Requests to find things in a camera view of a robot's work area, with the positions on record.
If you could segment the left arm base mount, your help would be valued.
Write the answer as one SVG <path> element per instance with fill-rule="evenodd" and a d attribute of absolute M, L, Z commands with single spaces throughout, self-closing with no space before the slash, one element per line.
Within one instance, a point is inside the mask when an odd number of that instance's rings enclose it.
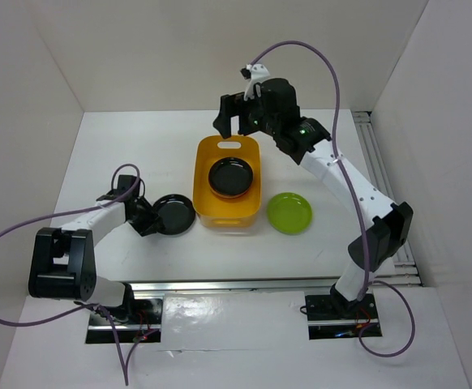
<path fill-rule="evenodd" d="M 137 299 L 129 287 L 120 306 L 90 313 L 85 344 L 160 343 L 163 308 L 163 297 Z"/>

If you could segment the black plate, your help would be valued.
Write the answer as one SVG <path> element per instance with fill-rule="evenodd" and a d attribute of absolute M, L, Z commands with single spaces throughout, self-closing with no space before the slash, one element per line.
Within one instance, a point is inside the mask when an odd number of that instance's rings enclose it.
<path fill-rule="evenodd" d="M 254 172 L 251 166 L 237 157 L 221 158 L 208 171 L 208 184 L 214 193 L 247 193 L 253 181 Z"/>
<path fill-rule="evenodd" d="M 185 233 L 195 222 L 195 209 L 192 201 L 182 194 L 168 194 L 159 198 L 153 205 L 161 219 L 157 232 L 166 236 Z"/>

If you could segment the orange plate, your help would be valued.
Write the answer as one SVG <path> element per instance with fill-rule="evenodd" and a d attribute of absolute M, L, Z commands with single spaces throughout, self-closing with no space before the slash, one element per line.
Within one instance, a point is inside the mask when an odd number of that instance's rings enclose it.
<path fill-rule="evenodd" d="M 222 199 L 224 201 L 239 201 L 242 198 L 245 197 L 246 193 L 241 193 L 241 194 L 221 194 L 221 193 L 214 193 L 215 196 L 219 199 Z"/>

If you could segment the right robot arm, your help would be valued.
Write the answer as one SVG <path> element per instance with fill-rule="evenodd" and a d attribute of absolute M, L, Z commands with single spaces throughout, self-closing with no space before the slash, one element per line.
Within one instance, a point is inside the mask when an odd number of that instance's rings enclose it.
<path fill-rule="evenodd" d="M 350 264 L 330 289 L 332 312 L 347 318 L 357 310 L 383 262 L 405 244 L 414 211 L 374 187 L 334 148 L 333 136 L 314 118 L 301 114 L 296 91 L 286 79 L 268 79 L 253 89 L 250 97 L 243 92 L 221 96 L 213 126 L 228 139 L 231 120 L 238 118 L 239 135 L 271 136 L 280 151 L 318 178 L 349 211 L 359 214 L 361 231 L 348 246 Z"/>

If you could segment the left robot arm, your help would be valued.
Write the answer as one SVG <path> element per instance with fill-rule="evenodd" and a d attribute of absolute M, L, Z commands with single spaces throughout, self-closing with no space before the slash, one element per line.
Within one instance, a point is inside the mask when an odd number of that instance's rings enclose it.
<path fill-rule="evenodd" d="M 97 274 L 95 246 L 124 224 L 141 237 L 164 229 L 154 206 L 139 192 L 140 180 L 122 175 L 91 211 L 59 228 L 40 229 L 28 279 L 30 296 L 96 303 L 116 322 L 130 322 L 137 306 L 132 287 Z"/>

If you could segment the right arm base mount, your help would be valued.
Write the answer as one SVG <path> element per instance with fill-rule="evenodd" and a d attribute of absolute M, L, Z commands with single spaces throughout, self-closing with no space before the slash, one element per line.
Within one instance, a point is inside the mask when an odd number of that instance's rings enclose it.
<path fill-rule="evenodd" d="M 304 291 L 299 308 L 307 321 L 309 340 L 344 340 L 363 337 L 382 337 L 380 316 L 372 292 L 351 307 L 339 306 L 329 289 Z"/>

